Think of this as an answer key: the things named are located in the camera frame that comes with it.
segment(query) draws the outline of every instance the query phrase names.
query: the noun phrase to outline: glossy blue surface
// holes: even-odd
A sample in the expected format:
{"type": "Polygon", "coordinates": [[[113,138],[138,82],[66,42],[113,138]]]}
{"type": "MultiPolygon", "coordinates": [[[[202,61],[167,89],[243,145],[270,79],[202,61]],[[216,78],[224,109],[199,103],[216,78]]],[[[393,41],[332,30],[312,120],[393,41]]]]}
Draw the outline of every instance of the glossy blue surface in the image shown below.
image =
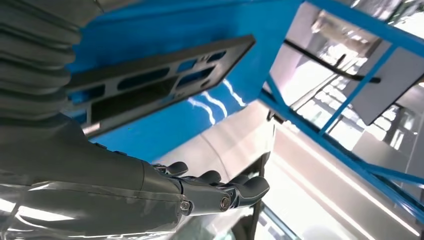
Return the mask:
{"type": "Polygon", "coordinates": [[[301,0],[156,0],[83,30],[73,73],[253,34],[255,46],[208,91],[93,139],[153,161],[257,99],[301,0]]]}

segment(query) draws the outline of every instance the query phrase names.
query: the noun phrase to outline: gray robot arm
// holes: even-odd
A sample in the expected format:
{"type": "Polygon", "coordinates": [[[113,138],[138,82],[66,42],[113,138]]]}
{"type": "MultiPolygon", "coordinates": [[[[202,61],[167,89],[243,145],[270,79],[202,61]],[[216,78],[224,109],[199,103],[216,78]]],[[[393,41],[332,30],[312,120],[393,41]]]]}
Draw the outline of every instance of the gray robot arm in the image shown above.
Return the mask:
{"type": "MultiPolygon", "coordinates": [[[[65,65],[74,61],[72,45],[81,40],[79,28],[130,2],[134,1],[2,1],[0,16],[6,22],[0,40],[0,169],[24,176],[19,184],[25,186],[64,182],[183,196],[177,201],[183,215],[220,213],[256,203],[269,189],[262,177],[239,177],[226,184],[214,171],[179,177],[187,171],[184,163],[150,165],[109,151],[89,142],[79,124],[61,114],[67,104],[63,87],[71,79],[65,65]]],[[[45,195],[34,196],[34,201],[41,203],[41,196],[45,195]]],[[[46,200],[51,201],[50,208],[72,205],[52,199],[46,200]]],[[[177,222],[181,217],[172,216],[177,222]]],[[[155,217],[160,225],[160,218],[169,216],[155,217]]]]}

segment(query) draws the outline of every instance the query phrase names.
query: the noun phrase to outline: reflective surface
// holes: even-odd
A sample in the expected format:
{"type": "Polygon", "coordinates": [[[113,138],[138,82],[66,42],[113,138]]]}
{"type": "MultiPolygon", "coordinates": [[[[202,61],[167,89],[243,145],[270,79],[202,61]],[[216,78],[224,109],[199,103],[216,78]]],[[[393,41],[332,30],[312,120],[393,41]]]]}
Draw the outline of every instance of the reflective surface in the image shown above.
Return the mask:
{"type": "Polygon", "coordinates": [[[208,95],[200,94],[93,141],[151,162],[241,110],[258,97],[300,3],[144,1],[99,17],[83,30],[81,44],[74,47],[76,61],[68,66],[73,73],[246,34],[253,34],[256,44],[208,95]]]}
{"type": "Polygon", "coordinates": [[[178,194],[64,182],[0,188],[3,240],[150,239],[173,232],[183,214],[178,194]]]}

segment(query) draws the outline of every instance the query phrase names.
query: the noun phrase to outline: white wall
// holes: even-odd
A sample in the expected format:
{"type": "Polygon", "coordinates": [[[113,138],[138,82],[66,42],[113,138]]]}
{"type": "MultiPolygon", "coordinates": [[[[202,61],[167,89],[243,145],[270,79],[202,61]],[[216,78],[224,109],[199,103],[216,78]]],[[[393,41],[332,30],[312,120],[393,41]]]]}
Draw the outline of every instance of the white wall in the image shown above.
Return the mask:
{"type": "Polygon", "coordinates": [[[371,133],[364,131],[352,152],[367,163],[384,168],[405,172],[408,157],[387,143],[377,140],[371,133]]]}
{"type": "MultiPolygon", "coordinates": [[[[416,137],[414,146],[412,148],[412,153],[409,158],[408,165],[406,167],[407,174],[424,178],[424,160],[423,160],[424,147],[423,146],[424,146],[424,118],[420,123],[418,135],[416,137]]],[[[414,185],[404,184],[403,189],[405,189],[408,193],[410,193],[417,199],[421,198],[421,193],[423,191],[422,188],[418,188],[417,186],[414,186],[414,185]]]]}
{"type": "Polygon", "coordinates": [[[399,98],[397,103],[418,115],[422,115],[424,113],[424,87],[418,85],[411,87],[399,98]]]}
{"type": "MultiPolygon", "coordinates": [[[[315,6],[303,3],[293,19],[286,38],[303,48],[307,48],[313,37],[311,26],[319,11],[320,9],[315,6]]],[[[303,64],[297,67],[302,56],[283,44],[270,70],[270,75],[287,105],[293,104],[324,81],[326,76],[329,77],[332,74],[328,69],[312,61],[306,63],[308,66],[303,64]]]]}
{"type": "Polygon", "coordinates": [[[286,128],[277,132],[274,152],[284,160],[280,165],[287,175],[358,239],[366,239],[360,228],[376,240],[419,239],[415,233],[421,230],[413,220],[403,217],[377,189],[303,133],[293,134],[286,128]],[[389,214],[399,217],[415,233],[389,214]]]}

